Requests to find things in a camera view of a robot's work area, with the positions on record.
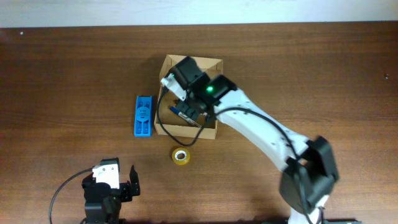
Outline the blue whiteboard marker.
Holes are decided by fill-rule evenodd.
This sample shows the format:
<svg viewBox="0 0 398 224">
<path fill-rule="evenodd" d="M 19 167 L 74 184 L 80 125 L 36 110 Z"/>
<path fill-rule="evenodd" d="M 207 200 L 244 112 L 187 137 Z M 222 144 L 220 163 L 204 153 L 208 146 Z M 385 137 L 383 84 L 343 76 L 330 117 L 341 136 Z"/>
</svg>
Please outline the blue whiteboard marker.
<svg viewBox="0 0 398 224">
<path fill-rule="evenodd" d="M 201 127 L 200 124 L 198 124 L 196 121 L 194 121 L 193 119 L 189 118 L 187 115 L 183 114 L 181 111 L 179 111 L 178 109 L 176 109 L 175 107 L 171 106 L 170 110 L 176 114 L 178 117 L 182 118 L 184 121 L 186 121 L 187 123 L 196 126 L 198 128 Z"/>
</svg>

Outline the yellow adhesive tape roll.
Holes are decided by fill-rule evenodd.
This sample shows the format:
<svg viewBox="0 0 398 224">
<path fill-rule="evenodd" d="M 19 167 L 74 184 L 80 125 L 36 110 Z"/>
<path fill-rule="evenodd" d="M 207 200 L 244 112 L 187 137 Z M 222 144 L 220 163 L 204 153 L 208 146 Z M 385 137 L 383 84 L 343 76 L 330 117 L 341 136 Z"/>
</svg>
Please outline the yellow adhesive tape roll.
<svg viewBox="0 0 398 224">
<path fill-rule="evenodd" d="M 176 148 L 172 153 L 172 160 L 176 165 L 183 166 L 190 161 L 190 153 L 185 148 Z"/>
</svg>

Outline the blue plastic holder block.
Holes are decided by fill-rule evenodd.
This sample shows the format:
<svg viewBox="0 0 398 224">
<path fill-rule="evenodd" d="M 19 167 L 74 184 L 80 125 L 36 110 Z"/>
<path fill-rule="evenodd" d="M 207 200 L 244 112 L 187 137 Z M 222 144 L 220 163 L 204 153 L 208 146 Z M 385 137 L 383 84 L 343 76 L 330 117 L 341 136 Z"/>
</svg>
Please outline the blue plastic holder block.
<svg viewBox="0 0 398 224">
<path fill-rule="evenodd" d="M 151 137 L 152 135 L 152 97 L 138 96 L 134 117 L 134 136 Z"/>
</svg>

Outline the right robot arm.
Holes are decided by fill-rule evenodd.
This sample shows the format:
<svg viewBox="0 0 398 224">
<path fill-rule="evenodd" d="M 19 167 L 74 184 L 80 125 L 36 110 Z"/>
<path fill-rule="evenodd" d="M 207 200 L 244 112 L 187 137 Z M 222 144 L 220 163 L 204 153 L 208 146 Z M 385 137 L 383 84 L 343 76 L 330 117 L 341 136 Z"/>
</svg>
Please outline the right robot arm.
<svg viewBox="0 0 398 224">
<path fill-rule="evenodd" d="M 192 108 L 228 125 L 257 146 L 281 172 L 279 193 L 290 206 L 289 223 L 323 223 L 323 211 L 339 173 L 331 144 L 280 124 L 224 75 L 211 78 L 191 57 L 161 79 Z"/>
</svg>

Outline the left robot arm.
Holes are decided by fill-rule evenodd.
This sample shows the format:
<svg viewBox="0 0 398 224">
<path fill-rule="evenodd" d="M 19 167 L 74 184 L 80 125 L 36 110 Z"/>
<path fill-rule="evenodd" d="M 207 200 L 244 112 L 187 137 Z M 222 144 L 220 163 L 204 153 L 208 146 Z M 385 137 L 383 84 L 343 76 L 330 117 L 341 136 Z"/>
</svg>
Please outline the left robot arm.
<svg viewBox="0 0 398 224">
<path fill-rule="evenodd" d="M 117 157 L 103 159 L 81 183 L 84 190 L 87 223 L 124 223 L 119 217 L 121 204 L 141 194 L 138 174 L 131 167 L 130 180 L 119 180 L 120 165 Z"/>
</svg>

